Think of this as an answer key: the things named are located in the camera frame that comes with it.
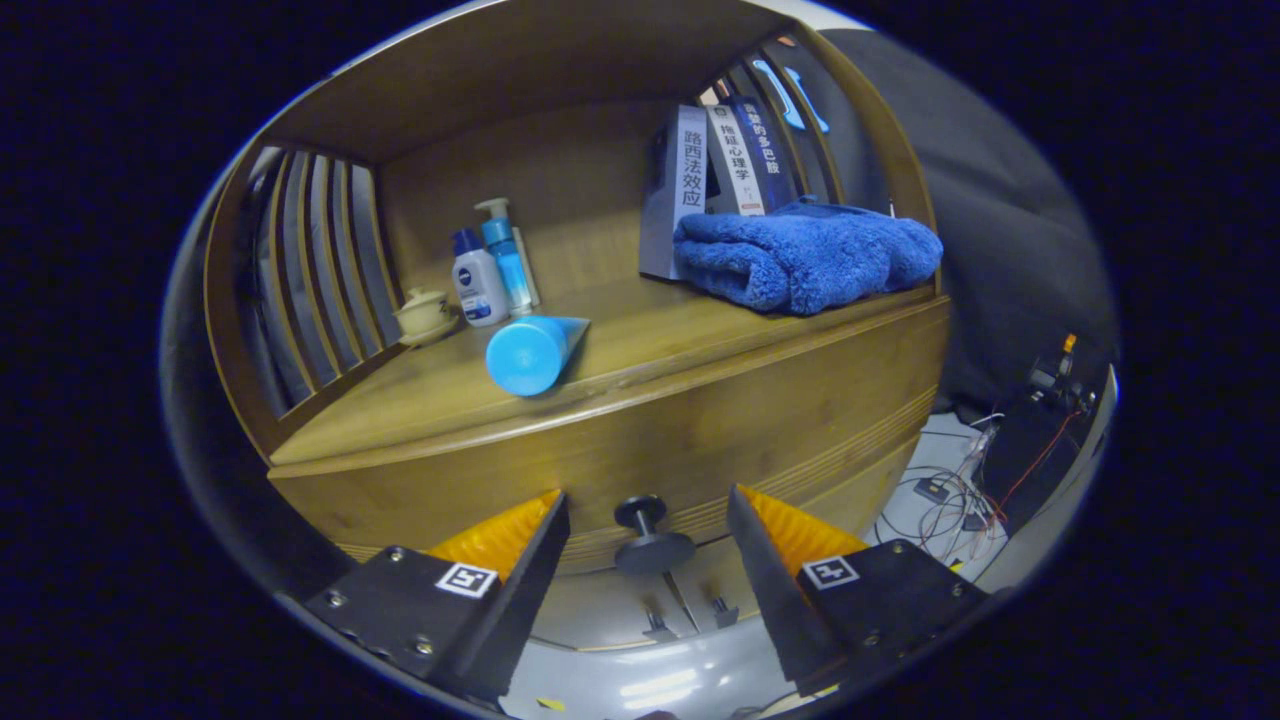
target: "electrical wire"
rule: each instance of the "electrical wire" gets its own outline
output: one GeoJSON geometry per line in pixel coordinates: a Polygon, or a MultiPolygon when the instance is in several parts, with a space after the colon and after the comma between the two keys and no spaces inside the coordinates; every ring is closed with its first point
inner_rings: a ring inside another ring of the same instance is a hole
{"type": "MultiPolygon", "coordinates": [[[[1020,478],[1018,478],[1018,482],[1015,482],[1012,484],[1012,487],[1009,488],[1009,492],[1005,493],[1004,500],[1001,500],[1000,502],[996,503],[997,512],[1004,514],[1005,505],[1009,502],[1009,498],[1012,497],[1014,491],[1016,491],[1018,487],[1023,484],[1023,480],[1025,480],[1028,477],[1030,477],[1030,474],[1033,471],[1036,471],[1036,468],[1038,468],[1039,464],[1043,462],[1046,457],[1048,457],[1050,452],[1052,452],[1053,448],[1057,447],[1057,441],[1062,437],[1062,433],[1066,432],[1066,425],[1071,420],[1074,420],[1076,418],[1076,415],[1079,415],[1079,414],[1080,414],[1080,410],[1076,410],[1076,411],[1071,413],[1070,415],[1068,415],[1062,420],[1062,424],[1059,425],[1059,428],[1057,428],[1057,433],[1053,434],[1053,439],[1048,441],[1048,445],[1044,446],[1044,450],[1041,450],[1041,454],[1027,468],[1027,470],[1023,473],[1023,475],[1020,478]]],[[[987,520],[987,523],[983,525],[983,530],[986,530],[988,527],[991,527],[993,519],[995,519],[995,516],[992,516],[992,518],[989,518],[987,520]]]]}
{"type": "MultiPolygon", "coordinates": [[[[982,418],[980,420],[977,420],[974,423],[970,423],[970,427],[996,420],[1004,416],[1005,415],[1002,413],[996,413],[993,406],[991,415],[982,418]]],[[[973,479],[973,475],[978,474],[984,468],[987,461],[987,455],[989,454],[991,450],[991,441],[995,438],[997,432],[998,432],[998,425],[996,423],[989,423],[987,428],[983,429],[978,436],[922,430],[922,434],[960,437],[970,439],[974,441],[973,447],[969,450],[969,454],[965,455],[965,457],[960,461],[959,468],[951,469],[951,468],[942,468],[938,465],[911,466],[904,471],[904,478],[899,480],[897,486],[901,487],[906,483],[919,483],[922,479],[928,479],[931,482],[941,480],[943,487],[950,487],[955,489],[956,495],[954,497],[947,498],[945,502],[929,507],[928,510],[920,514],[920,516],[916,519],[916,528],[915,528],[918,534],[904,533],[897,527],[895,527],[893,523],[890,521],[890,519],[883,512],[881,512],[881,515],[877,516],[876,521],[872,524],[872,532],[874,533],[876,542],[877,543],[884,542],[881,538],[879,533],[879,521],[883,520],[884,524],[888,527],[888,529],[891,529],[893,533],[896,533],[902,538],[915,541],[919,544],[919,547],[925,552],[928,552],[931,556],[933,556],[940,561],[945,561],[946,557],[951,556],[954,552],[957,552],[959,550],[963,550],[966,546],[973,546],[973,543],[975,543],[978,539],[983,537],[987,537],[989,539],[991,537],[993,537],[995,533],[991,529],[991,524],[996,518],[1002,516],[1002,512],[1000,511],[998,505],[995,502],[995,500],[979,489],[979,487],[975,484],[973,479]],[[978,468],[975,469],[975,471],[969,473],[970,477],[966,478],[965,470],[970,468],[970,465],[974,461],[978,462],[978,468]],[[910,473],[920,470],[928,470],[932,471],[933,474],[910,475],[910,473]],[[973,537],[965,544],[960,544],[959,547],[956,547],[961,539],[963,532],[965,532],[963,530],[964,519],[970,514],[973,514],[974,511],[980,512],[982,516],[987,518],[987,523],[977,533],[974,533],[973,537]],[[950,543],[947,544],[946,552],[943,552],[942,556],[940,557],[936,555],[936,551],[929,550],[928,543],[938,537],[946,537],[947,534],[951,536],[950,543]]]]}
{"type": "Polygon", "coordinates": [[[1004,507],[1005,503],[1009,502],[1009,498],[1012,497],[1014,491],[1018,489],[1018,486],[1023,484],[1023,480],[1025,480],[1032,474],[1032,471],[1034,471],[1036,468],[1038,468],[1039,464],[1043,462],[1046,457],[1048,457],[1048,454],[1053,450],[1055,446],[1057,446],[1057,438],[1062,437],[1062,433],[1066,432],[1068,423],[1074,420],[1075,416],[1079,414],[1080,411],[1076,410],[1075,413],[1068,415],[1065,420],[1062,420],[1062,424],[1059,425],[1057,433],[1053,436],[1053,439],[1048,441],[1048,445],[1046,445],[1044,450],[1042,450],[1039,456],[1036,457],[1036,461],[1032,462],[1029,468],[1027,468],[1027,471],[1023,473],[1023,477],[1018,478],[1018,482],[1014,483],[1014,487],[1009,488],[1009,492],[1005,493],[1005,498],[1000,501],[1001,507],[1004,507]]]}
{"type": "Polygon", "coordinates": [[[1004,418],[1004,416],[1005,416],[1004,413],[992,413],[991,415],[987,415],[986,418],[983,418],[980,420],[974,420],[974,421],[969,423],[969,427],[972,428],[972,427],[977,425],[978,423],[986,423],[987,420],[995,420],[996,418],[1004,418]]]}

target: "blue towel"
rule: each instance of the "blue towel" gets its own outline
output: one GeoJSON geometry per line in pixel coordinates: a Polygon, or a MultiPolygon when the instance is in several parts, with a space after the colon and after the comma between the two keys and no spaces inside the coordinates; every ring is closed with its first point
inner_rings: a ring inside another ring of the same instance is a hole
{"type": "Polygon", "coordinates": [[[768,215],[685,215],[675,242],[689,282],[753,310],[796,315],[908,290],[942,260],[942,241],[915,220],[804,201],[768,215]]]}

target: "wooden shelf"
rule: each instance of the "wooden shelf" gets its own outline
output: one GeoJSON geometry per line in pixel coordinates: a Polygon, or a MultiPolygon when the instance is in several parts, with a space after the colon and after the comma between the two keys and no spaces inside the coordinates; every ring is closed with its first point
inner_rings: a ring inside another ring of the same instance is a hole
{"type": "Polygon", "coordinates": [[[401,354],[321,410],[271,455],[273,477],[335,469],[325,459],[375,448],[397,452],[348,457],[347,468],[410,459],[486,442],[539,427],[589,397],[655,380],[765,345],[919,304],[932,288],[876,296],[814,318],[762,316],[686,286],[636,275],[631,282],[548,301],[548,315],[584,316],[591,327],[561,383],[536,398],[502,391],[484,365],[493,328],[466,328],[435,345],[401,354]],[[499,420],[500,429],[471,433],[499,420]]]}

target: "gray fabric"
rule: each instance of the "gray fabric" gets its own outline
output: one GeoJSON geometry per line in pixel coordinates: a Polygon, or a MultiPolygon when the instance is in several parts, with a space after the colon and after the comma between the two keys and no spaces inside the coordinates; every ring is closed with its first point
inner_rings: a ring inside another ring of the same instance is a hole
{"type": "Polygon", "coordinates": [[[316,270],[320,275],[320,287],[317,288],[320,302],[323,304],[324,311],[329,316],[333,327],[334,352],[338,354],[338,361],[346,372],[355,366],[358,360],[356,357],[356,351],[351,346],[351,340],[347,337],[347,331],[343,329],[337,292],[333,287],[333,273],[329,272],[329,264],[324,261],[326,252],[324,242],[324,215],[326,210],[325,193],[329,190],[328,186],[324,184],[324,170],[326,163],[329,163],[329,160],[316,159],[315,176],[311,181],[311,252],[315,256],[316,270]]]}
{"type": "MultiPolygon", "coordinates": [[[[367,168],[356,167],[352,172],[352,215],[356,223],[356,240],[360,246],[360,261],[365,268],[365,283],[369,286],[369,295],[374,299],[374,316],[381,328],[384,342],[393,343],[399,340],[399,324],[393,313],[398,307],[392,307],[390,295],[387,283],[383,282],[381,263],[378,260],[376,238],[374,237],[374,220],[370,201],[374,183],[367,168]]],[[[451,243],[448,238],[424,238],[425,242],[451,243]]]]}
{"type": "Polygon", "coordinates": [[[268,359],[268,363],[264,363],[262,357],[257,357],[259,377],[279,378],[284,409],[287,410],[311,395],[311,391],[307,388],[306,380],[302,379],[302,372],[298,369],[297,364],[294,364],[293,354],[289,351],[289,347],[284,341],[284,314],[270,293],[270,287],[274,282],[274,278],[271,277],[271,247],[268,242],[268,233],[271,223],[270,195],[271,187],[274,186],[279,172],[280,164],[276,163],[262,183],[264,191],[262,202],[257,214],[257,232],[252,237],[255,292],[250,299],[251,302],[242,305],[242,307],[251,307],[255,316],[261,318],[261,332],[265,336],[265,347],[269,351],[270,357],[268,359]]]}
{"type": "MultiPolygon", "coordinates": [[[[335,173],[340,172],[342,164],[339,163],[335,168],[335,173]]],[[[250,296],[251,302],[247,302],[247,307],[253,307],[257,316],[261,318],[261,329],[259,331],[261,338],[259,341],[259,348],[255,354],[255,360],[257,363],[260,377],[276,378],[275,383],[279,386],[278,391],[280,402],[284,409],[293,407],[306,397],[311,395],[310,388],[307,388],[306,382],[302,378],[302,372],[298,369],[297,364],[293,361],[293,352],[288,347],[284,336],[284,314],[275,299],[268,290],[273,287],[274,277],[271,274],[271,252],[270,245],[268,242],[269,229],[270,229],[270,193],[273,183],[275,182],[275,176],[279,172],[279,161],[275,161],[270,167],[270,172],[264,179],[262,200],[261,206],[256,210],[257,228],[256,237],[253,241],[253,258],[256,260],[256,268],[253,270],[253,282],[256,283],[256,291],[250,296]]],[[[324,222],[324,192],[325,188],[320,182],[319,168],[314,168],[315,183],[312,186],[312,206],[311,214],[308,217],[311,223],[311,249],[315,252],[315,261],[320,269],[320,300],[323,306],[329,313],[329,318],[333,323],[334,334],[334,350],[338,354],[338,360],[343,365],[343,369],[349,369],[356,365],[357,359],[355,350],[351,347],[351,342],[347,340],[346,331],[342,328],[342,320],[338,315],[337,299],[333,293],[332,278],[326,264],[323,261],[324,246],[323,236],[320,233],[320,225],[324,222]]],[[[291,168],[291,176],[288,179],[288,188],[284,197],[284,234],[285,238],[296,238],[298,234],[298,192],[301,186],[301,173],[302,163],[294,161],[291,168]]],[[[355,168],[352,179],[352,218],[356,225],[356,240],[360,246],[360,260],[365,269],[362,279],[369,288],[369,293],[372,297],[374,315],[380,325],[383,343],[396,342],[399,338],[399,328],[396,323],[396,316],[392,314],[392,304],[387,292],[387,283],[383,282],[381,265],[378,260],[378,250],[374,247],[374,229],[372,219],[370,217],[370,201],[369,193],[372,188],[371,178],[369,170],[364,168],[355,168]]],[[[340,208],[342,199],[338,196],[338,182],[334,182],[334,197],[333,208],[334,213],[338,213],[340,208]]],[[[338,241],[338,266],[339,272],[347,282],[347,287],[352,293],[355,293],[355,284],[352,278],[356,275],[355,264],[351,259],[351,246],[347,237],[347,229],[340,222],[340,218],[334,218],[334,232],[337,233],[338,241]]],[[[306,293],[306,281],[302,277],[302,264],[301,254],[298,252],[297,242],[284,243],[284,261],[285,261],[285,274],[289,281],[287,300],[292,304],[293,310],[297,313],[298,325],[301,328],[301,343],[302,351],[307,354],[307,357],[315,364],[317,380],[321,386],[333,382],[337,377],[337,369],[329,363],[328,355],[324,352],[324,346],[320,341],[320,328],[316,324],[316,319],[311,313],[311,302],[306,293]]],[[[374,351],[376,345],[374,343],[372,328],[365,322],[364,315],[353,309],[356,332],[358,332],[365,342],[365,346],[374,351]]]]}
{"type": "Polygon", "coordinates": [[[315,368],[317,387],[324,387],[338,377],[338,373],[325,355],[324,345],[320,340],[320,327],[315,314],[311,311],[311,300],[307,297],[306,278],[302,275],[302,254],[298,251],[297,238],[302,233],[298,227],[298,205],[302,195],[302,158],[296,158],[289,169],[289,182],[284,192],[284,266],[289,279],[288,301],[293,305],[293,311],[298,318],[300,338],[302,352],[311,360],[315,368]]]}
{"type": "MultiPolygon", "coordinates": [[[[1078,361],[1117,359],[1119,318],[1098,243],[1036,146],[995,108],[888,37],[822,35],[879,90],[924,167],[952,299],[941,392],[996,402],[1068,333],[1080,337],[1078,361]]],[[[810,96],[815,85],[806,78],[810,96]]],[[[865,152],[841,149],[855,158],[865,152]]]]}

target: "book spine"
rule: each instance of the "book spine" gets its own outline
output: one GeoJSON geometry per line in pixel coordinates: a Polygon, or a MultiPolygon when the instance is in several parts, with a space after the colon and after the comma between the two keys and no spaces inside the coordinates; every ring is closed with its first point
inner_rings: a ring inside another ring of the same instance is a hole
{"type": "Polygon", "coordinates": [[[722,190],[732,190],[740,215],[763,215],[764,199],[755,179],[755,168],[748,156],[748,138],[742,135],[733,110],[726,105],[712,105],[707,108],[707,117],[727,170],[727,177],[721,181],[722,190]]]}
{"type": "Polygon", "coordinates": [[[730,104],[742,127],[746,138],[748,155],[755,167],[760,193],[767,213],[796,199],[795,190],[787,174],[788,159],[783,143],[772,123],[762,114],[762,105],[754,97],[731,97],[730,104]]]}

